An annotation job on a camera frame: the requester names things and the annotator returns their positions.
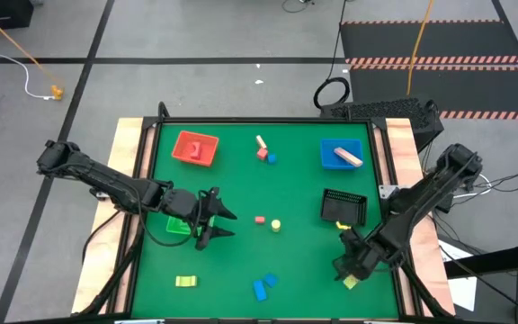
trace concrete floor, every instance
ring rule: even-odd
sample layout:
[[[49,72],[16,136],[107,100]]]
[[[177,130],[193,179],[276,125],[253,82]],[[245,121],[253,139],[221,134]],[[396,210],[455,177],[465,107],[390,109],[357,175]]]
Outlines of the concrete floor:
[[[36,57],[84,58],[105,1],[47,0],[36,8],[30,28],[10,34]],[[427,2],[355,0],[345,20],[421,19]],[[288,14],[280,0],[116,0],[98,57],[330,57],[341,4],[319,1]],[[502,4],[518,37],[518,0]],[[433,19],[496,17],[490,0],[439,1],[432,12]],[[1,36],[0,52],[19,56]],[[0,294],[40,188],[35,160],[45,140],[57,138],[82,66],[48,68],[66,81],[62,102],[28,97],[21,68],[0,64]],[[343,68],[335,67],[335,75]],[[106,162],[117,119],[154,115],[160,100],[172,115],[316,116],[312,94],[328,69],[327,64],[95,65],[69,139]],[[32,92],[47,93],[49,82],[33,66],[30,70]],[[331,88],[324,97],[330,102],[339,91]],[[443,123],[446,131],[433,144],[432,163],[449,144],[460,142],[479,152],[489,178],[518,172],[518,121]],[[516,186],[518,179],[505,188]],[[8,321],[69,314],[95,206],[84,185],[54,182]],[[487,194],[444,217],[475,247],[518,245],[518,192]]]

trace white cable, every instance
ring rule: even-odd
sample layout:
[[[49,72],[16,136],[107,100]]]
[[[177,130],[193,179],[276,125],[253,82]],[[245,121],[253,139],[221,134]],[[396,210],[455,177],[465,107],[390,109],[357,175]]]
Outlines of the white cable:
[[[13,58],[7,57],[7,56],[2,55],[2,54],[0,54],[0,58],[8,59],[8,60],[12,61],[13,63],[20,65],[23,68],[23,70],[25,70],[25,87],[24,88],[25,88],[25,93],[27,95],[30,95],[33,98],[43,99],[43,100],[53,99],[53,96],[50,96],[50,95],[35,95],[35,94],[32,94],[31,92],[29,92],[29,90],[27,90],[27,85],[29,84],[29,70],[27,69],[27,67],[22,62],[19,62],[19,61],[13,59]]]
[[[487,189],[484,192],[482,192],[482,193],[465,193],[465,194],[460,194],[460,195],[453,196],[453,199],[467,198],[467,197],[472,197],[474,195],[488,194],[491,191],[491,189],[493,188],[493,186],[491,185],[491,182],[489,181],[489,179],[487,179],[486,176],[484,176],[482,174],[478,174],[478,176],[482,177],[485,180],[485,182],[487,182]]]

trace blue block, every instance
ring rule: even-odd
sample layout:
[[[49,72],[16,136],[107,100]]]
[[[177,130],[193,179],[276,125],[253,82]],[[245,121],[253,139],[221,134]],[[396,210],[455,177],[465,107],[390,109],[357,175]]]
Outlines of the blue block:
[[[358,139],[322,139],[321,140],[321,164],[325,169],[350,170],[355,166],[350,165],[336,155],[334,150],[342,148],[363,161],[361,141]]]
[[[255,290],[255,297],[258,302],[262,302],[267,299],[267,292],[265,291],[265,287],[261,280],[253,281],[253,289]]]
[[[273,288],[277,283],[277,277],[275,276],[275,274],[267,274],[265,278],[263,278],[263,280],[271,288]]]
[[[269,154],[267,156],[267,163],[274,164],[275,162],[277,162],[277,156],[274,154]]]

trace orange cable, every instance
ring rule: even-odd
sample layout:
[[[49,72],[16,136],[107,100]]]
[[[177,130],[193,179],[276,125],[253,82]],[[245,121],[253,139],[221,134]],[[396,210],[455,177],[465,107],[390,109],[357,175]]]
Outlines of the orange cable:
[[[43,73],[49,77],[51,79],[51,81],[53,81],[54,83],[57,83],[58,86],[62,86],[64,83],[61,82],[61,80],[57,79],[56,77],[54,77],[46,68],[44,68],[38,61],[37,59],[33,58],[33,56],[31,56],[25,49],[23,49],[15,40],[13,40],[13,38],[11,38],[11,36],[7,35],[7,33],[0,27],[0,32],[13,44],[15,45],[15,47],[20,50],[23,55],[25,55],[26,57],[28,57],[36,66],[37,68],[39,68],[41,71],[43,71]]]
[[[427,12],[424,14],[423,23],[421,23],[421,29],[419,30],[419,35],[417,35],[417,41],[415,42],[415,48],[413,49],[413,55],[411,55],[411,62],[409,63],[409,75],[406,80],[406,95],[411,93],[411,80],[413,77],[413,66],[415,65],[415,55],[417,55],[417,50],[419,50],[419,43],[421,42],[421,37],[423,36],[424,26],[429,20],[429,14],[431,14],[432,7],[433,0],[429,0],[429,6],[427,7]]]

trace blue bowl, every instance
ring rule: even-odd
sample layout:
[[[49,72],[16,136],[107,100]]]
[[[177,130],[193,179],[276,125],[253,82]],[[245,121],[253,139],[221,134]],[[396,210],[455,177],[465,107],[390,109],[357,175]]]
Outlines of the blue bowl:
[[[358,139],[322,139],[321,140],[321,164],[325,169],[350,170],[355,166],[334,153],[336,148],[343,148],[363,161],[361,141]]]

